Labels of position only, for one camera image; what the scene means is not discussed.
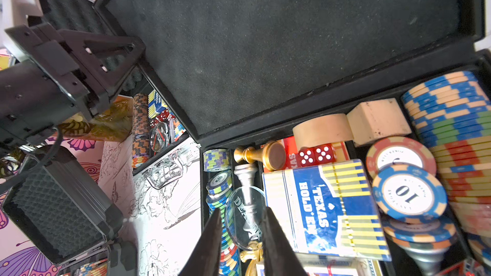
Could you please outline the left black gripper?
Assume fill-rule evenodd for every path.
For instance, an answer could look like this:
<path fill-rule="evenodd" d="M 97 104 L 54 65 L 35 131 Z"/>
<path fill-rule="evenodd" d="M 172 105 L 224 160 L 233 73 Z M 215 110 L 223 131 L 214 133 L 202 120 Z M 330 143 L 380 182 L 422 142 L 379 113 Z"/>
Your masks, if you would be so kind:
<path fill-rule="evenodd" d="M 5 33 L 25 60 L 1 71 L 1 153 L 40 144 L 77 113 L 91 120 L 108 110 L 146 49 L 138 37 L 48 23 Z"/>

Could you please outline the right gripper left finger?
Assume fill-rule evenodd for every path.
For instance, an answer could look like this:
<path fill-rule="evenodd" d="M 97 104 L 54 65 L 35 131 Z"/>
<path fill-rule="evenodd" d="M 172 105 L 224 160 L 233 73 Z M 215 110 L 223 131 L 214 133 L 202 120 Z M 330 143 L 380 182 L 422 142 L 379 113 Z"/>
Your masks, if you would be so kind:
<path fill-rule="evenodd" d="M 179 276 L 217 276 L 221 259 L 222 218 L 214 210 Z"/>

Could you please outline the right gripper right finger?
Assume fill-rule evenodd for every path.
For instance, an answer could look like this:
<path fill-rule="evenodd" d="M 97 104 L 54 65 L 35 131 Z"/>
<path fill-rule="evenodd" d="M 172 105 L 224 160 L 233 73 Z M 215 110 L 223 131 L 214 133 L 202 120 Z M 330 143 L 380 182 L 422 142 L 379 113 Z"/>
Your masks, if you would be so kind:
<path fill-rule="evenodd" d="M 270 207 L 262 217 L 265 275 L 307 275 Z"/>

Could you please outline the black medium poker case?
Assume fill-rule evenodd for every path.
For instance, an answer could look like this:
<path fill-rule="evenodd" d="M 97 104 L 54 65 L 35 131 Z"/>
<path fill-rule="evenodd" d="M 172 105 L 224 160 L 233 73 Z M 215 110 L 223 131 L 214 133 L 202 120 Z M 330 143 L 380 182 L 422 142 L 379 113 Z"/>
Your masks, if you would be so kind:
<path fill-rule="evenodd" d="M 183 166 L 167 161 L 156 173 L 108 187 L 127 214 L 138 274 L 178 275 L 190 258 L 210 217 L 205 151 L 229 150 L 235 190 L 242 186 L 235 167 L 248 164 L 234 160 L 236 148 L 277 141 L 286 152 L 279 171 L 301 167 L 293 128 L 304 121 L 395 98 L 412 130 L 401 137 L 420 142 L 401 102 L 409 89 L 471 71 L 490 97 L 485 6 L 485 0 L 96 0 L 116 34 L 144 42 L 140 67 L 187 132 L 172 151 Z M 328 144 L 336 162 L 363 162 L 372 190 L 366 155 L 373 144 Z M 468 257 L 470 248 L 449 201 L 442 216 L 454 222 L 458 240 L 441 269 Z M 385 238 L 391 261 L 294 253 L 308 258 L 313 275 L 370 275 L 381 267 L 389 275 L 422 275 Z"/>

